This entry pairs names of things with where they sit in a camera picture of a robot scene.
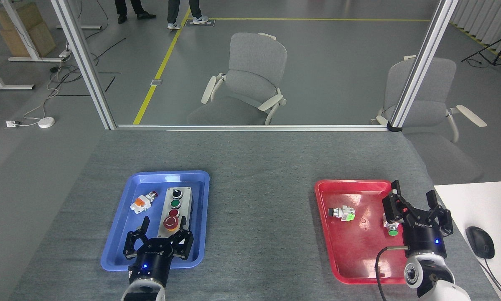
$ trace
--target red tray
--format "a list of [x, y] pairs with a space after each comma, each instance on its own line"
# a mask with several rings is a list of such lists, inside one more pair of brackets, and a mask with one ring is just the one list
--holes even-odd
[[[382, 225], [382, 199], [392, 189], [386, 180], [321, 180], [315, 196], [332, 273], [346, 284], [375, 284], [376, 255], [386, 246], [403, 245], [402, 228], [390, 236]], [[328, 208], [355, 208], [355, 219], [328, 216]], [[387, 251], [379, 260], [382, 284], [405, 283], [403, 251]]]

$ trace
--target yellow floor line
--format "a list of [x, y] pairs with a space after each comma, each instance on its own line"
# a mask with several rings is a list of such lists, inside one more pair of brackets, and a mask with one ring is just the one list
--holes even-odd
[[[172, 43], [170, 43], [170, 46], [168, 47], [167, 53], [165, 54], [165, 58], [163, 59], [163, 62], [161, 63], [161, 66], [159, 66], [159, 70], [155, 74], [154, 79], [160, 79], [161, 74], [163, 74], [163, 71], [165, 70], [165, 66], [168, 63], [168, 59], [170, 58], [170, 55], [172, 55], [172, 50], [174, 49], [174, 45], [176, 45], [176, 41], [178, 40], [178, 37], [180, 36], [183, 27], [185, 26], [186, 20], [189, 17], [189, 14], [191, 13], [191, 9], [187, 9], [187, 13], [185, 17], [182, 20], [181, 27], [182, 29], [178, 30], [176, 34], [174, 35], [174, 38], [172, 39]], [[139, 109], [137, 116], [135, 117], [135, 120], [133, 121], [133, 124], [137, 125], [141, 123], [141, 119], [143, 119], [143, 115], [145, 114], [145, 111], [147, 110], [148, 104], [150, 103], [150, 100], [152, 99], [153, 93], [155, 91], [155, 88], [157, 86], [150, 86], [150, 89], [148, 90], [148, 93], [145, 97], [145, 100], [143, 101], [143, 104], [141, 105], [141, 108]]]
[[[474, 40], [475, 42], [477, 42], [478, 44], [482, 45], [483, 47], [486, 47], [488, 46], [487, 44], [484, 44], [483, 42], [481, 42], [479, 39], [475, 38], [475, 36], [473, 36], [472, 34], [470, 34], [469, 32], [466, 32], [464, 29], [458, 27], [457, 25], [451, 23], [451, 25], [455, 26], [459, 31], [463, 32], [464, 34], [466, 34], [466, 36], [469, 36], [470, 38], [472, 38], [472, 40]], [[489, 50], [491, 53], [493, 53], [495, 56], [497, 56], [499, 53], [493, 51], [491, 48], [488, 48], [487, 50]]]
[[342, 19], [342, 18], [210, 18], [212, 20], [258, 20], [258, 21], [406, 21], [428, 22], [426, 19]]
[[[176, 42], [178, 40], [178, 37], [181, 34], [181, 31], [183, 30], [183, 27], [185, 26], [185, 23], [187, 20], [191, 20], [189, 18], [189, 15], [191, 14], [191, 9], [187, 10], [187, 13], [181, 23], [182, 29], [178, 30], [176, 32], [174, 38], [172, 39], [172, 43], [170, 43], [170, 46], [168, 47], [168, 51], [165, 55], [165, 58], [163, 59], [163, 62], [161, 63], [161, 66], [159, 67], [159, 70], [157, 71], [157, 74], [155, 74], [154, 79], [160, 79], [161, 75], [163, 74], [163, 71], [165, 70], [165, 66], [168, 63], [168, 59], [170, 58], [170, 55], [172, 55], [172, 50], [174, 49], [174, 46], [176, 45]], [[342, 19], [342, 18], [337, 18], [337, 19], [328, 19], [328, 18], [211, 18], [212, 20], [269, 20], [269, 21], [395, 21], [395, 22], [428, 22], [430, 20], [424, 20], [424, 19]], [[141, 123], [141, 120], [143, 118], [143, 115], [145, 114], [145, 111], [147, 110], [147, 107], [150, 103], [150, 100], [152, 99], [153, 93], [155, 92], [155, 88], [157, 86], [150, 86], [150, 89], [148, 90], [148, 93], [145, 97], [145, 100], [143, 101], [141, 108], [139, 109], [137, 116], [135, 117], [135, 120], [133, 121], [134, 125], [138, 125]]]

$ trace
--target white curtain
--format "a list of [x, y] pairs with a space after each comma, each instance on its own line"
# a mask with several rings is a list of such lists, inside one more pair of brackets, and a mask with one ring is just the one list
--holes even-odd
[[[451, 22], [484, 44], [501, 39], [501, 0], [460, 0]], [[496, 52], [501, 42], [493, 45]]]

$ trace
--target cardboard box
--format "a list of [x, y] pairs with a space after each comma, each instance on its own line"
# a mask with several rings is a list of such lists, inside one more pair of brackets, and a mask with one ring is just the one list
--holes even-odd
[[55, 49], [55, 41], [50, 34], [50, 29], [48, 29], [46, 22], [42, 21], [35, 27], [29, 29], [28, 32], [33, 44], [35, 44], [38, 55], [41, 57], [45, 57]]
[[13, 29], [11, 31], [1, 29], [0, 34], [2, 35], [3, 40], [7, 44], [9, 50], [11, 50], [11, 54], [13, 56], [30, 57], [16, 29]]
[[[28, 33], [40, 57], [45, 57], [55, 49], [55, 42], [53, 41], [50, 30], [44, 21], [29, 29]], [[30, 57], [23, 44], [23, 37], [18, 34], [16, 29], [9, 31], [2, 29], [0, 30], [0, 34], [2, 34], [5, 43], [9, 47], [9, 50], [11, 50], [12, 56]]]
[[[18, 2], [12, 4], [14, 8], [16, 8], [18, 17], [22, 21], [25, 29], [29, 30], [41, 22], [44, 22], [42, 19], [40, 11], [38, 11], [38, 7], [34, 2], [30, 3], [20, 3]], [[15, 30], [15, 25], [11, 21], [11, 18], [5, 11], [5, 8], [0, 9], [0, 24], [2, 28], [6, 31]]]

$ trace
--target gray table cover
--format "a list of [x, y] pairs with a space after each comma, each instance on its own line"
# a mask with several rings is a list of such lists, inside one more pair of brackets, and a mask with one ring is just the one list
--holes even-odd
[[[204, 259], [170, 271], [169, 301], [380, 300], [376, 285], [334, 278], [313, 185], [398, 179], [425, 209], [433, 188], [401, 133], [107, 131], [10, 300], [120, 300], [128, 274], [103, 270], [100, 258], [126, 180], [174, 170], [204, 170], [211, 181]], [[471, 299], [498, 300], [462, 236], [445, 244]], [[384, 291], [388, 300], [417, 299], [406, 285]]]

